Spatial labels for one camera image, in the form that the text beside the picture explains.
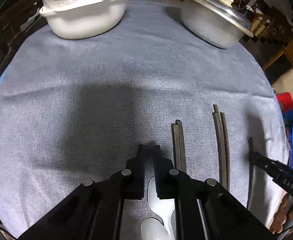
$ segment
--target spoon handle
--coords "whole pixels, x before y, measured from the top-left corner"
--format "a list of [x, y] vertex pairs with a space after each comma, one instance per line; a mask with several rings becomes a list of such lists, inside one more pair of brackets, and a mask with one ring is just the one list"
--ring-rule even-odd
[[172, 230], [172, 225], [171, 225], [171, 216], [166, 220], [164, 220], [164, 219], [162, 219], [162, 220], [163, 220], [163, 224], [165, 226], [165, 229], [169, 233], [169, 240], [175, 240], [174, 233]]

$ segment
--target white pot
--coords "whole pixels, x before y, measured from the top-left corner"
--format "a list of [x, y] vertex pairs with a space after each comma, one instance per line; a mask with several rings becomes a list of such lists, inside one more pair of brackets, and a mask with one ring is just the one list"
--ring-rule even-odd
[[52, 31], [64, 39], [84, 39], [104, 33], [122, 18], [128, 0], [82, 0], [60, 8], [42, 7]]
[[181, 20], [194, 34], [223, 49], [233, 46], [245, 34], [253, 37], [249, 29], [203, 0], [184, 0]]

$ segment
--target pair of chopsticks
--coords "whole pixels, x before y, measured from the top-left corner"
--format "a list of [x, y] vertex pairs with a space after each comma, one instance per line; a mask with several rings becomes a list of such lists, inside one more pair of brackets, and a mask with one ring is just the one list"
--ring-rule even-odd
[[184, 147], [184, 136], [182, 122], [176, 120], [175, 124], [172, 125], [173, 134], [173, 152], [175, 154], [175, 165], [176, 169], [187, 172], [186, 163], [186, 151]]
[[219, 183], [227, 190], [230, 189], [230, 154], [229, 137], [225, 114], [219, 112], [217, 105], [213, 105], [213, 120], [219, 153]]

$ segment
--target gray tablecloth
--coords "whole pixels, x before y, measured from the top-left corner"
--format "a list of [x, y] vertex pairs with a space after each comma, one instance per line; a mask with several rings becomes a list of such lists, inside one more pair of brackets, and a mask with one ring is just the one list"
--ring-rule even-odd
[[[45, 26], [23, 43], [0, 86], [0, 218], [14, 236], [84, 178], [101, 181], [123, 169], [138, 144], [156, 142], [172, 158], [176, 119], [188, 174], [218, 179], [213, 103], [226, 114], [230, 192], [243, 205], [248, 137], [256, 151], [287, 160], [283, 120], [253, 56], [240, 43], [211, 46], [179, 13], [129, 2], [119, 24], [99, 36], [63, 40]], [[146, 169], [148, 185], [152, 160]], [[250, 210], [267, 223], [281, 189], [263, 171], [255, 178]], [[125, 201], [120, 239], [140, 239], [148, 217], [158, 218], [146, 198]]]

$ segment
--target pot lid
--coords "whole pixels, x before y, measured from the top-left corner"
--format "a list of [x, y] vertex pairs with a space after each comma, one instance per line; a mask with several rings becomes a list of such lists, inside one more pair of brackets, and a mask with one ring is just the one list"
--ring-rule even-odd
[[240, 14], [238, 11], [231, 7], [231, 3], [233, 0], [193, 0], [201, 5], [207, 7], [208, 9], [214, 11], [215, 13], [222, 16], [224, 19], [228, 20], [235, 26], [237, 26], [240, 30], [242, 30], [245, 34], [250, 37], [253, 37], [252, 31], [250, 31], [251, 23], [250, 21], [244, 17], [244, 15]]

